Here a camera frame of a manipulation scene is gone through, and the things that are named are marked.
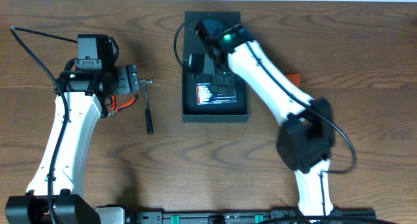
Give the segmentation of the precision screwdriver set case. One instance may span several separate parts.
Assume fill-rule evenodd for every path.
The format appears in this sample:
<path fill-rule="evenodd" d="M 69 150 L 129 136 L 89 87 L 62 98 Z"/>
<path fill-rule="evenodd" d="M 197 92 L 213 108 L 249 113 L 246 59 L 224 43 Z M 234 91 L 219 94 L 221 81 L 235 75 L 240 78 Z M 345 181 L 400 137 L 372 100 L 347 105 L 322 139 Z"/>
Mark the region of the precision screwdriver set case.
<path fill-rule="evenodd" d="M 197 105 L 234 104 L 237 103 L 237 94 L 214 94 L 210 83 L 196 84 Z"/>

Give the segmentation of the small black handled hammer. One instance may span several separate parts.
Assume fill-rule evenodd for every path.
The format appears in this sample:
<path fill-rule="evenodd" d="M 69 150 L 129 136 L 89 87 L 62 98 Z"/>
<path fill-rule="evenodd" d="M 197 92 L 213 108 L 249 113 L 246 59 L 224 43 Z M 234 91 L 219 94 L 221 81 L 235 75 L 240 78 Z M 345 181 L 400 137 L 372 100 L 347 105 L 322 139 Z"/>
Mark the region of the small black handled hammer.
<path fill-rule="evenodd" d="M 153 125 L 152 125 L 152 116 L 151 116 L 151 111 L 149 107 L 148 95 L 147 95 L 147 85 L 153 84 L 153 79 L 140 79 L 139 84 L 141 85 L 143 89 L 143 95 L 144 95 L 145 120 L 146 120 L 147 133 L 149 135 L 152 135 L 154 130 L 153 130 Z"/>

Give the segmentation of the dark green hinged box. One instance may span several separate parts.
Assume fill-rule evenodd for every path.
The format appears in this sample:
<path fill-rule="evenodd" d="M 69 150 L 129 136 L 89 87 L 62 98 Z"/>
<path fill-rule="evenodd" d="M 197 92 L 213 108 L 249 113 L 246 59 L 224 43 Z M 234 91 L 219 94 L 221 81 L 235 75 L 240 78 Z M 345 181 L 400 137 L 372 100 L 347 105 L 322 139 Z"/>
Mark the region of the dark green hinged box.
<path fill-rule="evenodd" d="M 247 122 L 248 94 L 238 76 L 223 77 L 215 69 L 196 32 L 203 16 L 213 16 L 228 24 L 240 23 L 240 12 L 186 11 L 182 52 L 182 121 L 231 123 Z"/>

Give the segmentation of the red handled pliers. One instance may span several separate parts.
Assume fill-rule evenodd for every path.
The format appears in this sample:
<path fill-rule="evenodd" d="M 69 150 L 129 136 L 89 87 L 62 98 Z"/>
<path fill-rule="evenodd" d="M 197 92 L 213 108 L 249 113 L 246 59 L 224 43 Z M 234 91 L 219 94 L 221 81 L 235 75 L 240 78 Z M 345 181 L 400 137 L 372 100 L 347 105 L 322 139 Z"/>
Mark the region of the red handled pliers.
<path fill-rule="evenodd" d="M 133 105 L 137 101 L 137 99 L 138 99 L 138 95 L 135 94 L 129 101 L 127 101 L 127 102 L 125 102 L 121 105 L 117 105 L 117 97 L 115 95 L 113 95 L 111 97 L 111 103 L 110 103 L 111 108 L 110 108 L 110 111 L 108 113 L 108 118 L 113 119 L 114 116 L 116 114 L 118 114 L 121 110 Z"/>

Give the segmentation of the orange scraper wooden handle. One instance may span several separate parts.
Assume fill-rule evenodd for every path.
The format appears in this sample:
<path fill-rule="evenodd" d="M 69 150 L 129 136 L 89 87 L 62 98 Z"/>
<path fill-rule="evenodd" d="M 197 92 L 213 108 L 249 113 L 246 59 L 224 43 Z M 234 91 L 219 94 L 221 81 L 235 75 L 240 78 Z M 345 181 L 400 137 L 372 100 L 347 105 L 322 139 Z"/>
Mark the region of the orange scraper wooden handle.
<path fill-rule="evenodd" d="M 300 88 L 301 78 L 299 73 L 286 74 L 285 77 L 297 88 Z"/>

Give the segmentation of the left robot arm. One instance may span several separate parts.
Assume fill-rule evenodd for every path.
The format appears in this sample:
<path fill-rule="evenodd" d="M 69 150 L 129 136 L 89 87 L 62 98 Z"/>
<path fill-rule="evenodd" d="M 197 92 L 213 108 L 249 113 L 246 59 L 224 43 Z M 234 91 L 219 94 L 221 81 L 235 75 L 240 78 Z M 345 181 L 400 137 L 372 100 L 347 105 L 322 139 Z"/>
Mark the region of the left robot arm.
<path fill-rule="evenodd" d="M 65 70 L 57 79 L 55 117 L 46 150 L 25 195 L 8 198 L 9 223 L 135 223 L 119 205 L 91 207 L 83 198 L 91 137 L 100 118 L 115 113 L 106 98 L 140 90 L 137 68 Z"/>

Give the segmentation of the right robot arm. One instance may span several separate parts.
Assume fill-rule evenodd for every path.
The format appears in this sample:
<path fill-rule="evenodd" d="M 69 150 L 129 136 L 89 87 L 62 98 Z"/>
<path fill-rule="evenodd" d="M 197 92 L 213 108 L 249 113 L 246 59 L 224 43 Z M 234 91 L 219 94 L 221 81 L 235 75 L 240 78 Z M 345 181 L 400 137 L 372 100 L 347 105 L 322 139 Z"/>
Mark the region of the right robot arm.
<path fill-rule="evenodd" d="M 314 100 L 285 77 L 245 27 L 207 18 L 198 21 L 195 33 L 221 74 L 243 79 L 276 119 L 280 127 L 276 149 L 295 173 L 302 215 L 330 215 L 334 206 L 327 170 L 335 135 L 328 124 L 332 118 L 328 101 Z"/>

